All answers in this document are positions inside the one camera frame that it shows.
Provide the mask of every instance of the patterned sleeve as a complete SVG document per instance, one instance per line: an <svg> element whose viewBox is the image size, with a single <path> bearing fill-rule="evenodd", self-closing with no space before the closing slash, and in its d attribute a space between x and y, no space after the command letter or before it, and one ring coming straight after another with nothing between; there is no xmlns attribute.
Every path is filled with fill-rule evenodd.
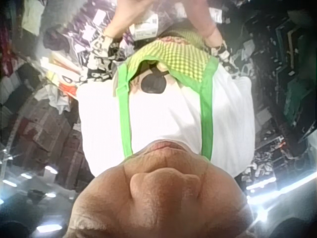
<svg viewBox="0 0 317 238"><path fill-rule="evenodd" d="M112 79L114 62L125 61L124 50L120 48L121 39L99 36L91 43L87 68L82 74L82 82L104 82Z"/></svg>
<svg viewBox="0 0 317 238"><path fill-rule="evenodd" d="M210 48L206 45L208 53L217 59L219 59L220 64L231 74L232 78L240 76L240 70L235 65L232 58L232 50L227 46L226 42L223 41L222 45L216 48Z"/></svg>

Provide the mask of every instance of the white t-shirt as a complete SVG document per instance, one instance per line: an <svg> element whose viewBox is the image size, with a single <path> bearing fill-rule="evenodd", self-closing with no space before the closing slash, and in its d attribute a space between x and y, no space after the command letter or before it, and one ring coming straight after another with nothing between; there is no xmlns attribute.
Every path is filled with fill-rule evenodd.
<svg viewBox="0 0 317 238"><path fill-rule="evenodd" d="M92 174L98 176L124 159L113 81L84 84L78 88L77 98L85 157ZM175 81L162 94L137 91L129 96L129 108L134 153L163 139L182 142L200 154L200 98L192 89ZM235 177L250 164L255 148L249 78L232 80L218 66L213 76L212 119L211 163Z"/></svg>

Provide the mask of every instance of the skin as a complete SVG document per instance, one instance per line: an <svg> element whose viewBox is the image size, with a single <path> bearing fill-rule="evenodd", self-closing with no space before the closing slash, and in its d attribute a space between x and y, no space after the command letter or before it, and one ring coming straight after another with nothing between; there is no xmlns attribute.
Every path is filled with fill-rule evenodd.
<svg viewBox="0 0 317 238"><path fill-rule="evenodd" d="M120 38L123 33L145 14L158 0L118 0L114 18L104 30L104 35ZM205 39L209 47L221 46L223 38L216 24L211 19L207 0L174 0L182 2L187 18Z"/></svg>
<svg viewBox="0 0 317 238"><path fill-rule="evenodd" d="M231 238L251 222L230 175L184 146L158 141L87 186L66 237Z"/></svg>

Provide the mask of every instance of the black patch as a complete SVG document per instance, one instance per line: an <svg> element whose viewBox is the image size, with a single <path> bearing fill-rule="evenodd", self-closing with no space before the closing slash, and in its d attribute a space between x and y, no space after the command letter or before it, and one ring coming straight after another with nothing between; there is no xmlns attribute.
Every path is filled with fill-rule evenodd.
<svg viewBox="0 0 317 238"><path fill-rule="evenodd" d="M145 93L161 94L165 91L167 85L164 76L168 74L168 71L161 72L156 67L152 67L151 71L153 73L150 73L143 78L141 89Z"/></svg>

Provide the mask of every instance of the lip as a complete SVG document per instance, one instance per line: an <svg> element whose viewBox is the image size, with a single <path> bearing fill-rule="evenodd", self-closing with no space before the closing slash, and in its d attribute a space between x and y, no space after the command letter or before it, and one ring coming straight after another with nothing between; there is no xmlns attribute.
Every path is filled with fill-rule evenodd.
<svg viewBox="0 0 317 238"><path fill-rule="evenodd" d="M178 149L186 151L184 147L180 146L179 144L171 141L160 141L152 145L146 153L151 153L156 150L164 149L164 148L171 148L171 149Z"/></svg>

